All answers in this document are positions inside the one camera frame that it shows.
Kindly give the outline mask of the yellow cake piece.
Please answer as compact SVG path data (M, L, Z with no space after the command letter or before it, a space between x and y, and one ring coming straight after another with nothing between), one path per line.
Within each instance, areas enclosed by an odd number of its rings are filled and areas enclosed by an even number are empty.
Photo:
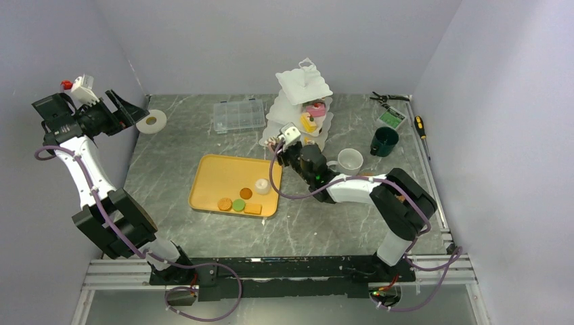
M307 133L313 133L317 129L314 117L308 112L302 113L300 121L304 131Z

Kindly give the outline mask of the white triangle cake slice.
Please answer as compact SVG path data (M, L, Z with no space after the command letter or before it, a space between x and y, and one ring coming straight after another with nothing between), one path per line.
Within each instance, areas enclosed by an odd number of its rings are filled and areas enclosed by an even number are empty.
M269 139L265 140L265 145L266 146L271 146L271 147L275 147L276 145L278 145L280 143L280 140L276 137L271 137Z

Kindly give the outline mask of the white round cupcake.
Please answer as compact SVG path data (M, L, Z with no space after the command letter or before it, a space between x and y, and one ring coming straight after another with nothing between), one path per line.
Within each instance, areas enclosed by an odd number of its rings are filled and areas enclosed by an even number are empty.
M254 189L257 194L267 195L271 190L271 184L268 179L258 179L255 181Z

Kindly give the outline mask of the pink cake with cherry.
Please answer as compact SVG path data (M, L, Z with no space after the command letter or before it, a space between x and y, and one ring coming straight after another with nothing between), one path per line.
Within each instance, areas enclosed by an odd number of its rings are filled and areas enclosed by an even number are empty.
M316 102L314 104L308 105L306 106L305 110L313 118L325 116L327 113L326 105L324 102Z

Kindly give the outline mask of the white three-tier dessert stand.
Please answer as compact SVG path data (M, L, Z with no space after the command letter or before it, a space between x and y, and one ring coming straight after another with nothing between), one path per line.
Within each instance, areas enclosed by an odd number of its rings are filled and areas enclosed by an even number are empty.
M294 123L301 132L303 144L304 138L308 137L314 139L320 150L323 150L334 117L330 112L333 91L325 78L310 58L300 61L297 68L278 72L275 76L281 90L266 115L267 126L263 130L259 145L265 147L266 139L279 135L284 125ZM300 117L306 112L306 106L316 102L324 102L327 113L315 118L317 129L313 133L307 133L301 125Z

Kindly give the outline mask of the orange round cookie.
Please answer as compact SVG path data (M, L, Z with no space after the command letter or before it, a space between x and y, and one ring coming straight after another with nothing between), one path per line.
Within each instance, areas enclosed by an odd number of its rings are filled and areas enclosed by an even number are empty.
M242 188L239 192L240 198L243 200L248 200L252 197L253 192L250 188Z

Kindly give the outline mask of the green round macaron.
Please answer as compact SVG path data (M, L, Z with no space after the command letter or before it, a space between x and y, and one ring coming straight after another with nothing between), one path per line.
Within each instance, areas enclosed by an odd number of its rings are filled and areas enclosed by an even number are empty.
M235 212L242 212L245 209L246 203L242 199L237 199L232 202L231 208Z

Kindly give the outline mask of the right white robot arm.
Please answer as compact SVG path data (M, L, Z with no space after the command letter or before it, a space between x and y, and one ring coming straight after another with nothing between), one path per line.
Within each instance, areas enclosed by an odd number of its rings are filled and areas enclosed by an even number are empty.
M389 281L399 272L399 262L418 237L431 230L430 219L438 209L435 199L403 169L376 176L348 176L327 166L318 145L282 141L268 144L272 161L291 167L309 186L309 197L335 204L355 202L377 208L389 227L373 262L374 275Z

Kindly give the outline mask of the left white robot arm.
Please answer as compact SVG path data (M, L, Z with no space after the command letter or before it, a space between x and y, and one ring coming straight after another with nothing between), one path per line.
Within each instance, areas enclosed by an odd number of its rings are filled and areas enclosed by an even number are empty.
M109 258L136 255L146 260L151 283L186 284L194 279L194 264L180 246L157 236L158 228L144 208L112 184L94 142L101 133L111 136L133 126L148 112L113 90L106 95L115 111L92 93L81 99L80 107L63 91L32 103L42 118L46 158L64 163L79 193L80 211L72 221Z

